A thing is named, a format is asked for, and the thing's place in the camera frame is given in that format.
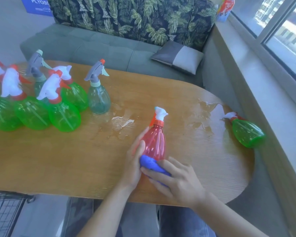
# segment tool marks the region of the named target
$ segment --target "window glass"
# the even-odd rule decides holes
[[[258,36],[284,0],[235,0],[233,13]]]
[[[289,15],[266,46],[296,74],[296,19],[292,22],[291,18],[292,15]]]

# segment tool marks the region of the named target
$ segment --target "wire basket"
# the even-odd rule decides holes
[[[31,195],[0,191],[0,237],[11,236],[25,201],[34,199]]]

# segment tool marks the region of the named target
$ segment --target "light green nozzle tip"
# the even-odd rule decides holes
[[[40,50],[40,49],[38,49],[36,52],[37,52],[38,54],[40,54],[40,55],[43,55],[43,51]]]

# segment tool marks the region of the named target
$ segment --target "blue box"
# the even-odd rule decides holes
[[[22,0],[27,13],[53,16],[47,0]]]

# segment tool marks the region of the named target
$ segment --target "sofa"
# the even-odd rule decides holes
[[[115,70],[176,79],[202,86],[196,75],[150,57],[172,40],[202,50],[217,15],[209,0],[48,0],[55,24],[21,43],[29,60],[37,49],[45,60],[93,65],[105,59]]]

